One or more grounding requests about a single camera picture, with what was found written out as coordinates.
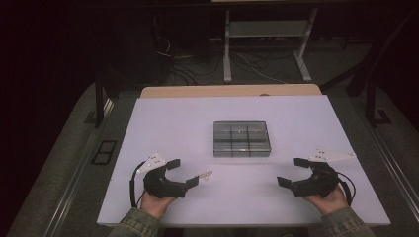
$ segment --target white table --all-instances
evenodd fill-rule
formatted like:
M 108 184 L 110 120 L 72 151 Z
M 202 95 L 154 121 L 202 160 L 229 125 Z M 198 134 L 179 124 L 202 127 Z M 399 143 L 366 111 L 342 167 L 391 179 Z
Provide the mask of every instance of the white table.
M 223 91 L 234 86 L 218 88 Z M 217 120 L 265 121 L 271 155 L 268 158 L 213 158 L 212 124 Z M 140 98 L 135 104 L 98 223 L 114 225 L 129 211 L 130 176 L 136 165 L 154 151 L 168 161 L 181 159 L 180 168 L 166 173 L 169 180 L 185 182 L 199 173 L 213 171 L 208 181 L 200 180 L 198 186 L 188 190 L 185 198 L 170 205 L 161 219 L 163 226 L 320 223 L 320 214 L 310 203 L 294 197 L 277 183 L 277 176 L 292 181 L 308 178 L 311 171 L 294 166 L 293 158 L 308 158 L 317 147 L 353 152 L 326 96 Z M 353 209 L 366 223 L 390 223 L 357 158 L 330 165 L 355 183 L 357 196 Z M 142 178 L 143 175 L 136 176 L 137 196 L 142 192 Z

